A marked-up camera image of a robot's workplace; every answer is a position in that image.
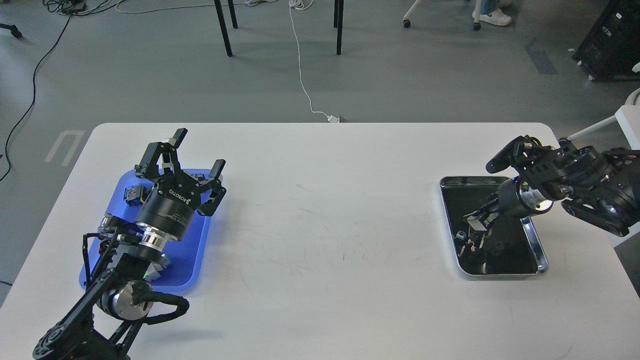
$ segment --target black cable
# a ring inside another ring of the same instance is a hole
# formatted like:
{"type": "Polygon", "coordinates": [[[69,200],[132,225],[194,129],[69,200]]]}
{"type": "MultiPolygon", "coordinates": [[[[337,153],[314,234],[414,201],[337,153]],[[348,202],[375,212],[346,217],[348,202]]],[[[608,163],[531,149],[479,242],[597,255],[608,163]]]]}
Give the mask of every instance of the black cable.
{"type": "Polygon", "coordinates": [[[69,25],[69,20],[71,20],[71,16],[67,19],[67,23],[65,24],[65,27],[62,28],[62,31],[60,32],[60,35],[58,36],[58,39],[56,40],[56,43],[53,44],[51,49],[49,49],[49,51],[47,51],[46,54],[44,54],[44,56],[40,59],[40,61],[38,61],[38,65],[36,65],[36,68],[33,69],[33,77],[31,79],[32,82],[33,82],[33,99],[31,100],[31,105],[29,105],[29,108],[27,109],[27,111],[25,111],[23,116],[20,118],[20,120],[18,120],[18,122],[15,123],[15,125],[13,126],[13,129],[11,129],[11,131],[9,132],[9,136],[6,137],[6,142],[4,143],[4,156],[6,158],[6,162],[9,164],[9,169],[4,173],[4,175],[2,177],[0,177],[0,181],[4,180],[6,178],[6,176],[9,174],[9,171],[11,171],[11,161],[9,161],[9,151],[8,151],[9,139],[11,138],[11,135],[13,134],[13,131],[15,130],[15,128],[18,127],[18,125],[20,125],[22,120],[24,120],[24,117],[27,116],[29,111],[31,111],[31,109],[33,108],[33,105],[36,103],[36,72],[38,71],[38,68],[40,67],[40,64],[44,61],[44,59],[49,54],[51,54],[51,51],[53,51],[53,49],[55,49],[56,46],[58,46],[58,42],[60,42],[60,38],[62,37],[62,34],[65,33],[65,30],[67,29],[67,26],[69,25]]]}
{"type": "Polygon", "coordinates": [[[110,8],[115,7],[117,4],[111,5],[107,8],[101,9],[109,0],[104,0],[100,3],[100,5],[96,6],[91,10],[86,10],[86,3],[83,4],[82,8],[77,8],[76,5],[83,3],[81,0],[42,0],[42,4],[47,7],[47,11],[50,13],[57,13],[59,15],[64,16],[89,16],[97,13],[101,13],[105,10],[109,10],[110,8]]]}
{"type": "Polygon", "coordinates": [[[80,16],[89,16],[89,15],[94,15],[94,14],[97,14],[97,13],[101,13],[101,12],[107,11],[107,10],[109,10],[110,8],[114,8],[116,5],[117,5],[117,4],[115,4],[115,5],[111,5],[111,6],[109,6],[108,8],[104,8],[104,9],[102,9],[102,10],[100,10],[100,11],[96,11],[96,9],[97,9],[97,8],[95,8],[95,9],[91,10],[91,12],[88,12],[88,13],[82,13],[82,14],[80,14],[80,15],[72,15],[72,16],[78,16],[78,17],[80,17],[80,16]]]}
{"type": "Polygon", "coordinates": [[[91,278],[91,272],[89,270],[89,238],[98,238],[101,239],[102,234],[99,233],[88,233],[82,236],[82,259],[84,261],[84,288],[86,291],[89,290],[89,286],[93,283],[93,279],[91,278]]]}

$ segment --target blue tray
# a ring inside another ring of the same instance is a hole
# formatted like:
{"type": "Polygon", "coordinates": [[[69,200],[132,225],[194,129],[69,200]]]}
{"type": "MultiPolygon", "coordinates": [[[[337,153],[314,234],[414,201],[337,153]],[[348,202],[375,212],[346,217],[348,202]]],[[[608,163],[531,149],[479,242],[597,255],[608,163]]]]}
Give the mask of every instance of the blue tray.
{"type": "MultiPolygon", "coordinates": [[[[189,174],[205,174],[205,176],[211,171],[210,169],[184,169],[189,174]]],[[[123,200],[124,190],[129,186],[144,185],[150,188],[153,183],[145,179],[138,179],[134,170],[126,172],[118,181],[115,191],[109,201],[109,206],[105,213],[111,213],[117,217],[123,218],[126,221],[132,222],[140,208],[142,206],[129,206],[123,200]]],[[[209,194],[210,190],[202,194],[202,201],[204,202],[209,194]]],[[[209,224],[211,223],[211,217],[203,217],[198,213],[193,215],[193,219],[187,228],[182,241],[169,241],[164,247],[164,253],[169,257],[171,264],[166,269],[160,271],[160,278],[151,282],[154,287],[154,291],[160,291],[163,293],[179,293],[186,291],[193,286],[198,279],[200,273],[200,264],[202,263],[202,256],[204,254],[204,247],[207,242],[207,233],[209,232],[209,224]]],[[[93,270],[95,262],[98,260],[98,245],[100,241],[93,240],[91,247],[89,248],[89,264],[93,270]]],[[[78,281],[80,287],[84,289],[84,282],[86,278],[84,276],[84,267],[80,269],[80,275],[78,281]]]]}

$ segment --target white table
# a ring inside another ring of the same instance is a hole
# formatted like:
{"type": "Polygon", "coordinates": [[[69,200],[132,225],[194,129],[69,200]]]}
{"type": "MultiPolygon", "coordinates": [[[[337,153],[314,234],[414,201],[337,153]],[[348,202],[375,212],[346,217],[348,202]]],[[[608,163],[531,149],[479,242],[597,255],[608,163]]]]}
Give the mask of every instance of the white table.
{"type": "Polygon", "coordinates": [[[534,219],[545,275],[471,281],[456,266],[440,178],[486,174],[517,135],[557,145],[543,124],[104,124],[0,310],[3,359],[29,358],[80,298],[81,235],[147,144],[182,126],[182,166],[225,158],[228,195],[189,312],[144,326],[134,360],[640,354],[640,300],[607,237],[560,206],[534,219]]]}

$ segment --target person's leg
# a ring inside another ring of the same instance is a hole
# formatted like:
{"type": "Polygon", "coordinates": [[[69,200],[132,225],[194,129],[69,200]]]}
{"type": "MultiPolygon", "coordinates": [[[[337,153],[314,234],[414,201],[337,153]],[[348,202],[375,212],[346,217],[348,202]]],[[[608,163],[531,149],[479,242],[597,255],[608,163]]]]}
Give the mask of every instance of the person's leg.
{"type": "Polygon", "coordinates": [[[511,0],[498,0],[498,7],[501,9],[508,8],[511,6],[511,0]]]}
{"type": "MultiPolygon", "coordinates": [[[[507,26],[511,24],[511,17],[505,15],[498,8],[498,0],[483,0],[480,8],[480,21],[498,26],[507,26]]],[[[472,13],[472,17],[476,17],[476,12],[472,13]]]]}
{"type": "Polygon", "coordinates": [[[480,13],[486,15],[492,13],[498,8],[498,0],[483,0],[480,13]]]}

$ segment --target black speaker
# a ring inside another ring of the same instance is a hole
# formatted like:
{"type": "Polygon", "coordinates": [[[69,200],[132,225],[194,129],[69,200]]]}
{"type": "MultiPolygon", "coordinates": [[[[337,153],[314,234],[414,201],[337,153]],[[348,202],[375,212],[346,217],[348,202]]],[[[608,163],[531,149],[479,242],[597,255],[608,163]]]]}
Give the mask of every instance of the black speaker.
{"type": "Polygon", "coordinates": [[[572,58],[590,80],[640,80],[640,0],[610,0],[572,58]]]}

